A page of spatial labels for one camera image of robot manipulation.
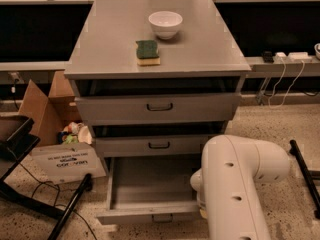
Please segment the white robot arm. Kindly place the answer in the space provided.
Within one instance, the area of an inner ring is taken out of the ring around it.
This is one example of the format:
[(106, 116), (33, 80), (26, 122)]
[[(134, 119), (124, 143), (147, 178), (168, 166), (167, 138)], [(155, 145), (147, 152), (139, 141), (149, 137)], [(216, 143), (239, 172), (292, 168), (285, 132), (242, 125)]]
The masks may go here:
[(285, 179), (287, 152), (279, 145), (233, 135), (211, 138), (190, 179), (210, 240), (271, 240), (255, 185)]

